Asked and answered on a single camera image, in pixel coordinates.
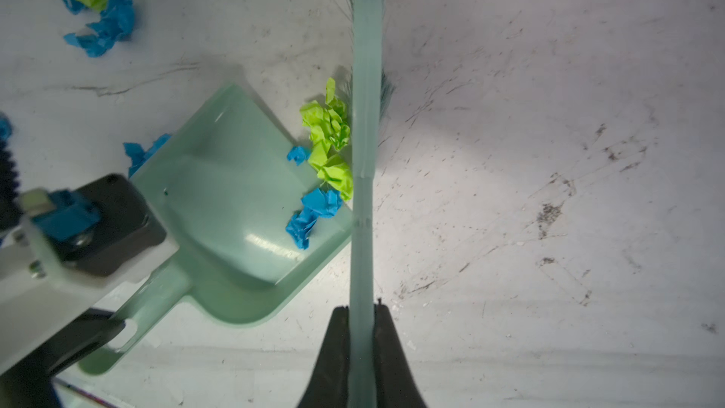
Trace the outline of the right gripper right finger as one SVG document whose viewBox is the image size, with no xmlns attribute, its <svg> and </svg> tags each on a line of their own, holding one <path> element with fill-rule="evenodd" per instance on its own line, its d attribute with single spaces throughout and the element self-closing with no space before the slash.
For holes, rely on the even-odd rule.
<svg viewBox="0 0 725 408">
<path fill-rule="evenodd" d="M 380 301 L 375 304 L 373 359 L 378 407 L 427 407 L 415 384 L 390 309 Z"/>
</svg>

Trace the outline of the green plastic dustpan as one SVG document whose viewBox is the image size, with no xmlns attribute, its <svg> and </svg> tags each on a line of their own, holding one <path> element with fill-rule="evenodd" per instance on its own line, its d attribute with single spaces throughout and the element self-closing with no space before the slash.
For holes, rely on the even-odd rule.
<svg viewBox="0 0 725 408">
<path fill-rule="evenodd" d="M 286 227 L 315 190 L 315 170 L 287 160 L 292 140 L 241 87 L 221 87 L 131 178 L 177 252 L 116 317 L 134 335 L 79 363 L 112 369 L 177 304 L 211 319 L 255 326 L 273 317 L 348 243 L 352 213 L 320 220 L 299 249 Z"/>
</svg>

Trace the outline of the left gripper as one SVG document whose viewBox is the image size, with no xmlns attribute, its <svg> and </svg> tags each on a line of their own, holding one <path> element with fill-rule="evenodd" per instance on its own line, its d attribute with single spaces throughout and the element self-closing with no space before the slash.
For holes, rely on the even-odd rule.
<svg viewBox="0 0 725 408">
<path fill-rule="evenodd" d="M 125 328 L 110 311 L 86 310 L 149 276 L 179 245 L 167 238 L 104 278 L 63 267 L 41 234 L 18 234 L 1 247 L 1 405 L 58 408 L 53 378 Z"/>
</svg>

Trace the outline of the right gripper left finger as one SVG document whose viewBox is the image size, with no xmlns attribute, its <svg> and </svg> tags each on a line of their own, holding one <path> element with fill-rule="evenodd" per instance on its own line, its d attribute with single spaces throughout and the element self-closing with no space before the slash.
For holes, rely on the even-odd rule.
<svg viewBox="0 0 725 408">
<path fill-rule="evenodd" d="M 349 397 L 349 307 L 332 311 L 330 322 L 299 408 L 345 408 Z"/>
</svg>

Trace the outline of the green hand brush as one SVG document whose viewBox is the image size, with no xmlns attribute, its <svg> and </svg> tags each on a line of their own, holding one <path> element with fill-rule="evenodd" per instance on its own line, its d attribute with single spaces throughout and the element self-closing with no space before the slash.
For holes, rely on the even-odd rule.
<svg viewBox="0 0 725 408">
<path fill-rule="evenodd" d="M 351 171 L 354 181 L 349 285 L 349 407 L 377 405 L 373 357 L 373 185 L 383 93 L 383 2 L 349 0 L 353 27 Z"/>
</svg>

